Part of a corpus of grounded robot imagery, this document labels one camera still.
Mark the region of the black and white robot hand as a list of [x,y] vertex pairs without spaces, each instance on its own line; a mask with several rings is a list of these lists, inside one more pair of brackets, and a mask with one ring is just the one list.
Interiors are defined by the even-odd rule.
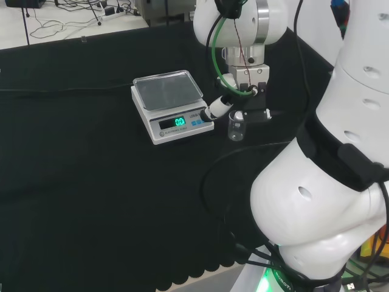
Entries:
[[213,122],[231,111],[240,111],[247,123],[271,120],[266,105],[267,82],[270,68],[266,64],[248,68],[230,66],[229,72],[216,79],[223,95],[201,111],[201,119]]

